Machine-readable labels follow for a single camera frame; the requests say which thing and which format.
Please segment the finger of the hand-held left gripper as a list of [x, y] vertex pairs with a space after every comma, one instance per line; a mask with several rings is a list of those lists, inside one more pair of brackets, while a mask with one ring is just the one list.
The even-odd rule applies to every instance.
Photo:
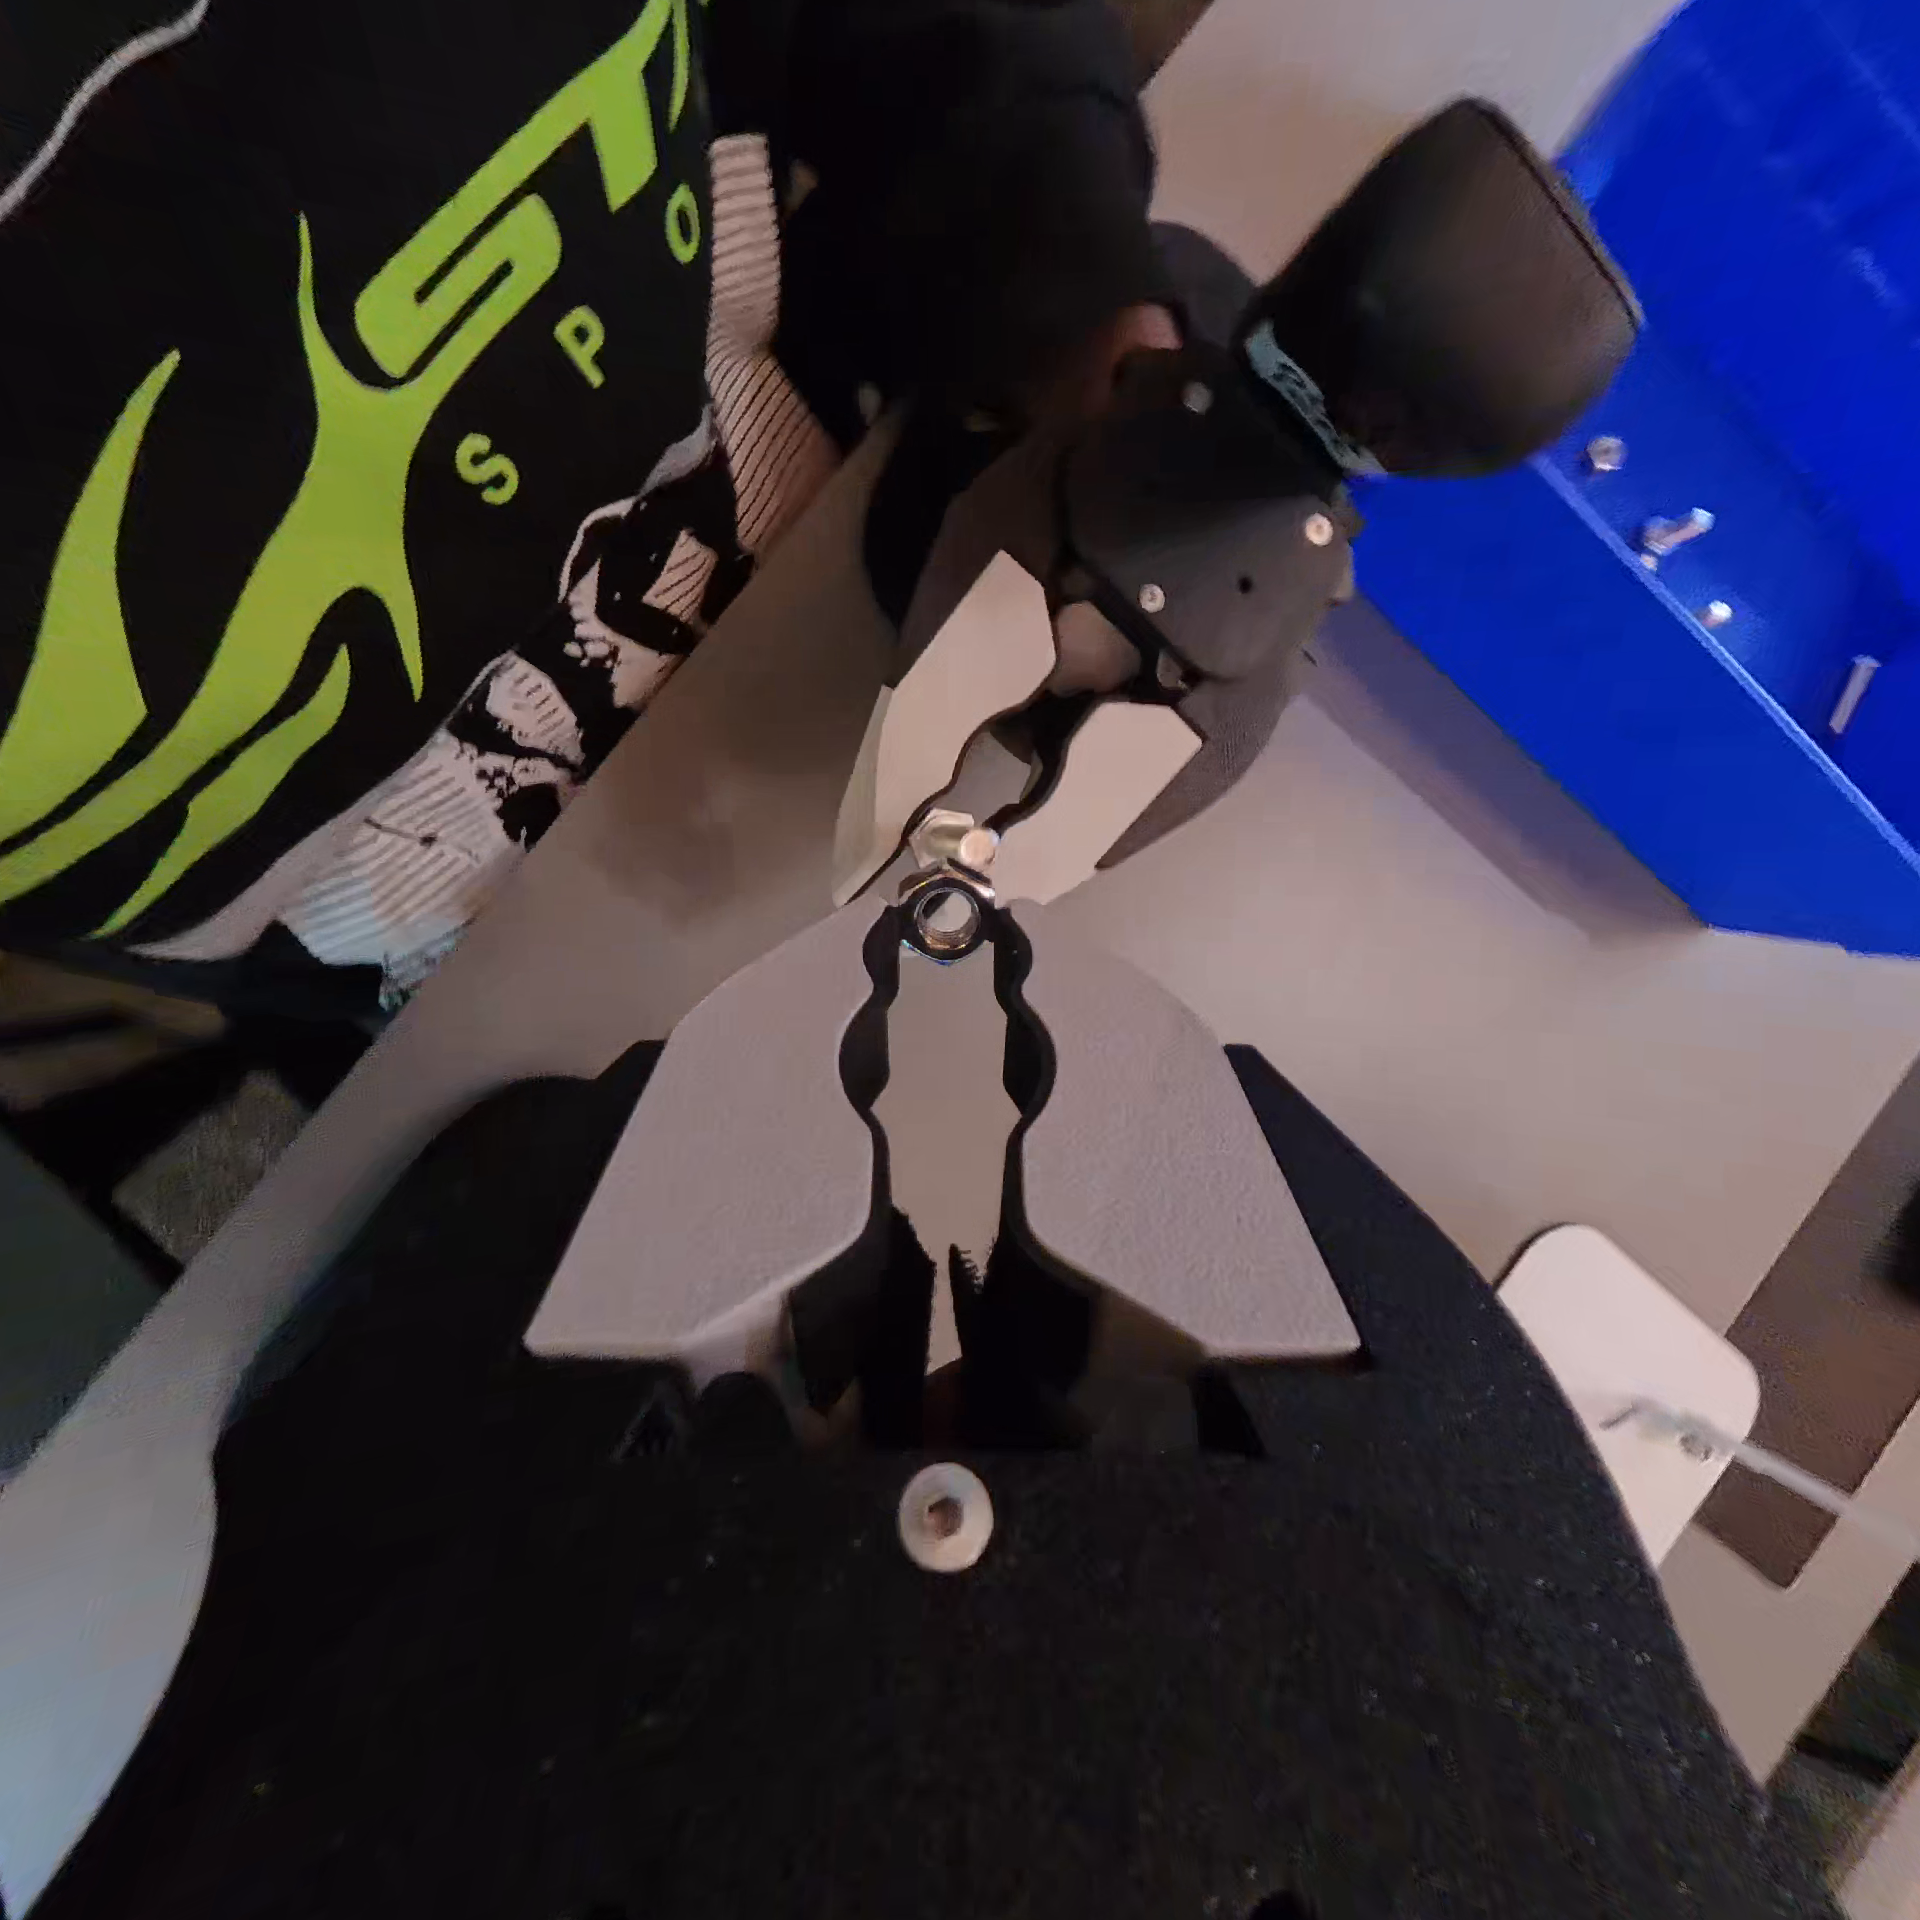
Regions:
[[1203, 749], [1172, 706], [1097, 699], [1069, 732], [1033, 804], [996, 828], [994, 877], [1092, 877]]
[[885, 684], [834, 822], [834, 897], [862, 893], [958, 778], [980, 732], [1025, 708], [1058, 649], [1045, 584], [996, 556], [897, 684]]

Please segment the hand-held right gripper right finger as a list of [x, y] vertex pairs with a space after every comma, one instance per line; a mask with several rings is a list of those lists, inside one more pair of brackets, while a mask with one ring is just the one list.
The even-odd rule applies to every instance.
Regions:
[[1334, 1366], [1364, 1342], [1207, 1019], [1033, 900], [996, 912], [1005, 1300], [1042, 1381]]

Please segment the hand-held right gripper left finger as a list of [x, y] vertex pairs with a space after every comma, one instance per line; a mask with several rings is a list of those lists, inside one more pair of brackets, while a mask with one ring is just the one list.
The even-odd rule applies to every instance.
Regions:
[[853, 1253], [888, 1204], [873, 1106], [851, 1067], [899, 991], [893, 909], [856, 900], [731, 973], [668, 1033], [527, 1328], [544, 1358], [772, 1362], [798, 1285]]

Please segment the blue divided plastic bin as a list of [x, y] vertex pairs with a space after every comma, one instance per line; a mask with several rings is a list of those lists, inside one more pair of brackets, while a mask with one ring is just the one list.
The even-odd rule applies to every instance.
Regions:
[[[1360, 593], [1718, 929], [1919, 952], [1919, 6], [1689, 3], [1564, 149], [1645, 307], [1523, 468], [1362, 496]], [[1626, 440], [1588, 481], [1581, 450]], [[1657, 570], [1634, 538], [1717, 514]], [[1707, 632], [1712, 598], [1740, 607]], [[1883, 668], [1826, 719], [1854, 655]]]

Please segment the black and white printed trousers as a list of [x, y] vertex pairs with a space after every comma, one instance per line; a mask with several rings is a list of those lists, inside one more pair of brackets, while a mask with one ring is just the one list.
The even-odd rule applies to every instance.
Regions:
[[490, 660], [390, 779], [208, 922], [136, 948], [212, 963], [283, 927], [410, 998], [625, 740], [843, 455], [774, 349], [783, 238], [762, 133], [711, 148], [702, 411], [580, 524], [554, 610]]

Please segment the sign board on white stand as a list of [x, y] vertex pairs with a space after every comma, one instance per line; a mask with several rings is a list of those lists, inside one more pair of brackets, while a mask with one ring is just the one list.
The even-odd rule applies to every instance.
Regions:
[[1587, 1430], [1654, 1567], [1735, 1465], [1916, 1565], [1911, 1523], [1754, 1442], [1757, 1368], [1595, 1225], [1539, 1232], [1499, 1297]]

